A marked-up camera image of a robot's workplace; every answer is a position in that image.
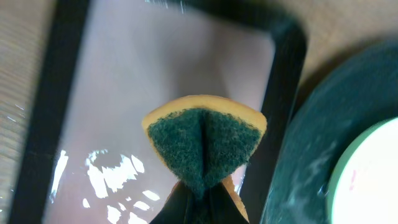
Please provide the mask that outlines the mint green plate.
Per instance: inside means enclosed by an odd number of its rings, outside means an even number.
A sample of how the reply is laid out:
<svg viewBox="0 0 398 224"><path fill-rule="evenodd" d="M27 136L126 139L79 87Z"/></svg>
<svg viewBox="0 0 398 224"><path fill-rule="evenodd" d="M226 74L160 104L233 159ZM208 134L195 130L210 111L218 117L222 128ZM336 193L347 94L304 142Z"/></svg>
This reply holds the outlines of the mint green plate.
<svg viewBox="0 0 398 224"><path fill-rule="evenodd" d="M371 126L346 148L326 209L331 224L397 224L397 118Z"/></svg>

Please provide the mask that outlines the yellow green scrub sponge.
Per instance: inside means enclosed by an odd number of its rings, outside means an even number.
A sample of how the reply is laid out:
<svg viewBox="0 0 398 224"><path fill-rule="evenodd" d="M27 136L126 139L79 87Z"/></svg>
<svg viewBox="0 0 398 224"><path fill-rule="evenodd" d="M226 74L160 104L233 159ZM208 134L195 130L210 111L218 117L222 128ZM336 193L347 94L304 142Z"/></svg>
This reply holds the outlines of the yellow green scrub sponge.
<svg viewBox="0 0 398 224"><path fill-rule="evenodd" d="M231 175L260 144L267 128L262 113L228 98L192 95L151 111L142 127L159 159L193 192L191 223L202 223L205 192L219 183L249 221Z"/></svg>

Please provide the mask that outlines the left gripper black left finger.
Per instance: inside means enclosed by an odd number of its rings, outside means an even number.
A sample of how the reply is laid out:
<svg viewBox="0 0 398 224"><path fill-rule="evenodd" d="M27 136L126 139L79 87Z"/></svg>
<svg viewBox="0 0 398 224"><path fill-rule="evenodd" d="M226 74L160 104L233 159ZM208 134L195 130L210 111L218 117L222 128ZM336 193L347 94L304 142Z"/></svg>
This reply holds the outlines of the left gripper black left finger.
<svg viewBox="0 0 398 224"><path fill-rule="evenodd" d="M190 224L194 204L193 192L183 182L178 182L165 205L150 224Z"/></svg>

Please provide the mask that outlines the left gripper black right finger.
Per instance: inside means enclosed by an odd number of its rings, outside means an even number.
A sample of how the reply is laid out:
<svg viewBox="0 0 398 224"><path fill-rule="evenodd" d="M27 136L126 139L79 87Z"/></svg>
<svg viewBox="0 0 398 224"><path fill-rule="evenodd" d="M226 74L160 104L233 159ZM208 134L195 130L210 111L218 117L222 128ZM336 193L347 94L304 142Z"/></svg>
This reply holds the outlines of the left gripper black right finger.
<svg viewBox="0 0 398 224"><path fill-rule="evenodd" d="M249 224L243 217L226 187L218 183L205 192L201 222L205 224Z"/></svg>

